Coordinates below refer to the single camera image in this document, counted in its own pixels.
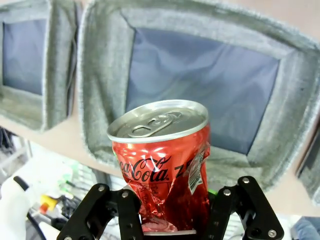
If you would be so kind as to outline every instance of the red can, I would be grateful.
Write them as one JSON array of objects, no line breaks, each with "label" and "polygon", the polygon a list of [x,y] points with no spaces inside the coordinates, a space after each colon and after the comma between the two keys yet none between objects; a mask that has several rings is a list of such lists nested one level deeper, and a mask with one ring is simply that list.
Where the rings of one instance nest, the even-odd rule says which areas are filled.
[{"label": "red can", "polygon": [[108,128],[125,181],[141,200],[144,231],[202,231],[209,214],[207,109],[166,100],[127,112]]}]

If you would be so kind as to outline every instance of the can lid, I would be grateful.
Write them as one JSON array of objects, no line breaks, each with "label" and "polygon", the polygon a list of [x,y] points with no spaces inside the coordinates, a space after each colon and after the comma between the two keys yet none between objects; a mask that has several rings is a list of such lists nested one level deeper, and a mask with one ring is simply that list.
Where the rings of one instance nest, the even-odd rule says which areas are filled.
[{"label": "can lid", "polygon": [[165,100],[137,107],[107,129],[110,140],[118,143],[154,143],[182,138],[204,128],[208,110],[189,100]]}]

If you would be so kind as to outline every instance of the bolt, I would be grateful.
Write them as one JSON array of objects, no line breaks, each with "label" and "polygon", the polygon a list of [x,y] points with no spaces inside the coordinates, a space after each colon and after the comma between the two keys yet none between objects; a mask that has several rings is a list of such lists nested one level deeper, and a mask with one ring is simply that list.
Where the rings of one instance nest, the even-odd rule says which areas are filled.
[{"label": "bolt", "polygon": [[274,237],[277,236],[277,232],[275,230],[270,230],[268,232],[268,235],[269,235],[270,238],[274,238]]},{"label": "bolt", "polygon": [[250,181],[249,181],[249,179],[248,179],[247,177],[244,177],[244,178],[242,179],[242,181],[243,181],[245,184],[250,183]]},{"label": "bolt", "polygon": [[231,195],[231,191],[229,189],[225,189],[223,191],[223,194],[226,195],[226,196],[230,196]]},{"label": "bolt", "polygon": [[98,190],[99,190],[99,192],[102,192],[103,190],[105,190],[105,187],[104,187],[104,186],[100,186],[100,187],[98,188]]},{"label": "bolt", "polygon": [[126,198],[126,197],[128,197],[128,196],[129,196],[129,193],[128,193],[127,191],[125,191],[125,192],[122,193],[122,197],[123,197],[123,198]]}]

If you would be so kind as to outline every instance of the padded box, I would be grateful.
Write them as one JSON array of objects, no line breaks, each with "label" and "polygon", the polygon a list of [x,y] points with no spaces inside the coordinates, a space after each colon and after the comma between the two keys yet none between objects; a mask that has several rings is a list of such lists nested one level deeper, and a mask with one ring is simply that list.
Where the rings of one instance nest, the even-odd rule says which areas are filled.
[{"label": "padded box", "polygon": [[205,105],[209,186],[254,176],[273,187],[320,109],[319,44],[211,0],[93,0],[79,36],[79,114],[93,158],[118,166],[108,125],[154,101]]},{"label": "padded box", "polygon": [[0,6],[0,114],[45,131],[72,109],[77,5],[23,0]]},{"label": "padded box", "polygon": [[313,203],[320,206],[320,128],[298,171],[298,177],[305,186]]}]

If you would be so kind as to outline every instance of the black cable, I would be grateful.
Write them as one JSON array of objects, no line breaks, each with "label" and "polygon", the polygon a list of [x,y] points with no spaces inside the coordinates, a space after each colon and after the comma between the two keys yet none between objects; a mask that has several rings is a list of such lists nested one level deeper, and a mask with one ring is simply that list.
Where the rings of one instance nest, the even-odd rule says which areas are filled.
[{"label": "black cable", "polygon": [[41,228],[39,227],[38,222],[34,219],[33,216],[31,216],[30,212],[27,213],[26,217],[29,219],[30,223],[36,230],[36,232],[39,234],[41,240],[46,240],[46,237],[44,233],[42,232]]},{"label": "black cable", "polygon": [[[29,188],[29,185],[19,176],[15,176],[13,180],[19,184],[19,186],[23,189],[23,191],[26,191]],[[27,213],[26,217],[29,219],[30,223],[36,230],[36,232],[39,234],[41,240],[46,240],[46,237],[44,233],[42,232],[41,228],[39,227],[38,222],[34,219],[33,216],[31,216],[30,212]]]}]

